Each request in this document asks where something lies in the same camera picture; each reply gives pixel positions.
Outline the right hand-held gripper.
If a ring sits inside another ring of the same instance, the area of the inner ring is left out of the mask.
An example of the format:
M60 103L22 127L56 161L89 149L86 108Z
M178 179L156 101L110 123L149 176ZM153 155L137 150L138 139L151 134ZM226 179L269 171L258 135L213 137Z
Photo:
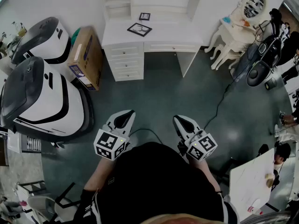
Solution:
M187 154L197 161L202 161L218 147L212 135L200 130L195 120L184 115L175 115L173 124L177 135L182 139L178 144L182 156Z

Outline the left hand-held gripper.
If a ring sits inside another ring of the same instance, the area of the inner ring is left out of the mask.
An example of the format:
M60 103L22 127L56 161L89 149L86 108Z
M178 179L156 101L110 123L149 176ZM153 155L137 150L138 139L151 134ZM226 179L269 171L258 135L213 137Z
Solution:
M108 160L116 160L129 145L128 135L135 116L134 110L123 110L111 115L102 129L98 130L93 143L95 153Z

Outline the deer picture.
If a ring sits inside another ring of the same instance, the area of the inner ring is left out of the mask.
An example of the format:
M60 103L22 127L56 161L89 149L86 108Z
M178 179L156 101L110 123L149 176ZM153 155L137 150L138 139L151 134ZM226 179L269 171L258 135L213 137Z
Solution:
M151 30L152 28L142 25L140 23L135 23L127 29L128 32L142 37L145 37Z

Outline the person's left forearm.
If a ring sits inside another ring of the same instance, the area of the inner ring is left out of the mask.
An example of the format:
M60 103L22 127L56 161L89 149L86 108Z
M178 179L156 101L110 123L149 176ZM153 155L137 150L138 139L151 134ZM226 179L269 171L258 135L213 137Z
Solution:
M101 190L105 184L106 179L114 169L116 161L111 161L106 158L102 158L94 173L89 178L87 183L84 186L84 190L87 191L97 191Z

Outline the person's right forearm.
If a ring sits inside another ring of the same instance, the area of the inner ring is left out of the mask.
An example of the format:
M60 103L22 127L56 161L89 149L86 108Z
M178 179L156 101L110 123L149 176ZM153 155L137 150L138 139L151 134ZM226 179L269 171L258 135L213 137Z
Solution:
M213 185L216 192L221 192L220 186L219 186L218 182L216 181L216 179L214 178L214 176L212 175L206 160L199 161L192 157L189 158L188 160L189 160L190 165L200 169L205 174L206 178Z

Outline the white desk with drawers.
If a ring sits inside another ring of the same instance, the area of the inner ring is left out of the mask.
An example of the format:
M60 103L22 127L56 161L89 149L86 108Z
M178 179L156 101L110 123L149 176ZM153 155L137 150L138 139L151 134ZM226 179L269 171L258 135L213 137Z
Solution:
M106 20L102 40L104 52L108 45L129 42L202 45L199 28L194 20L200 0L102 0L102 2ZM125 4L130 5L131 19L108 18L107 6ZM140 13L150 13L150 20L140 21ZM152 30L145 37L128 32L127 29L135 23L150 27ZM171 52L178 60L182 75L189 70L197 52Z

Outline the brown cardboard box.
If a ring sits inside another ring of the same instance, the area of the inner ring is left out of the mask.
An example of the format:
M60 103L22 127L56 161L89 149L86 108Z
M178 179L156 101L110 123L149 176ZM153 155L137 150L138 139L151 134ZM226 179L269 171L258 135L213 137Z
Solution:
M95 29L81 27L68 58L68 67L89 91L99 90L103 54Z

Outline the white and black mobile robot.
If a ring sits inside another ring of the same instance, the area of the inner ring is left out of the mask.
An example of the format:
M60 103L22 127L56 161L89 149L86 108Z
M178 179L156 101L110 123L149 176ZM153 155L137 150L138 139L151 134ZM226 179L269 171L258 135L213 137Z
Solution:
M2 86L0 126L48 142L65 142L89 133L92 101L40 57L18 64Z
M71 38L56 17L48 17L32 26L16 46L11 62L18 65L25 59L38 56L49 64L67 61Z

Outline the black wheeled machine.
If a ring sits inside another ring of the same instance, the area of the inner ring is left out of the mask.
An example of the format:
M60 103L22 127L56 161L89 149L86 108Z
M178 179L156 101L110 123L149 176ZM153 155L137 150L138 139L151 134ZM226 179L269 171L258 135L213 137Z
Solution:
M282 42L279 37L269 36L260 43L255 52L253 64L246 76L247 85L258 86L273 72L281 58Z

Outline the black slatted grille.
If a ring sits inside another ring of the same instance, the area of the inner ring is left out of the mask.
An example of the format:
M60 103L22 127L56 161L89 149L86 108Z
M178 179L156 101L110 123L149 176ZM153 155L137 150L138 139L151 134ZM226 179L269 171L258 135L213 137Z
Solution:
M21 151L23 153L41 153L41 140L22 134Z

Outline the blue grey cloth bundle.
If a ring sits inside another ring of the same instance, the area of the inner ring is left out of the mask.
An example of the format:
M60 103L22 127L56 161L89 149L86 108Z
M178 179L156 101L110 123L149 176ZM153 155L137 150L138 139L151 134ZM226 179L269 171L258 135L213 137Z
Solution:
M235 82L238 82L243 76L245 76L248 70L251 68L253 62L257 59L258 45L256 43L252 44L243 56L240 58L238 65L235 67L234 73L232 75Z

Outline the small black box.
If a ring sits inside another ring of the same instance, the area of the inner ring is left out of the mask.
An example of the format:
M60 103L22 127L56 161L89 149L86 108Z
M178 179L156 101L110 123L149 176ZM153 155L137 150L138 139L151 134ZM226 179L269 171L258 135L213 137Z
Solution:
M269 91L277 86L277 81L275 78L272 77L268 81L266 81L264 85L266 90Z

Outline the white bottle with red label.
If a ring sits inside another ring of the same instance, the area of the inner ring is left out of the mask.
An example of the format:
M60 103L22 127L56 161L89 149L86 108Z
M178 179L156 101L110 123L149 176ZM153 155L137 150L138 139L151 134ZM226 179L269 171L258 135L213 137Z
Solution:
M261 200L256 199L247 209L247 212L253 215L262 215L263 211L259 208Z

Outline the white chair with black legs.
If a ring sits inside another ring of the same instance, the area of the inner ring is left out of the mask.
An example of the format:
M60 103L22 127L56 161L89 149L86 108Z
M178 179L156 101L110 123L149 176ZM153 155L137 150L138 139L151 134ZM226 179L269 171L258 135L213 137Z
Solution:
M59 196L48 194L30 196L27 200L32 210L44 221L42 224L63 224L71 222L77 212L80 201L71 201L66 195L75 185L74 182Z

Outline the oval white vanity mirror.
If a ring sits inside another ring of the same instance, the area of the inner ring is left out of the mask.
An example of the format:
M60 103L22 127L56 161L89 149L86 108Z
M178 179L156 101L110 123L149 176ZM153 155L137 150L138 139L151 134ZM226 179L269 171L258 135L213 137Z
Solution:
M267 0L242 0L241 16L247 21L257 21L264 15L267 5Z

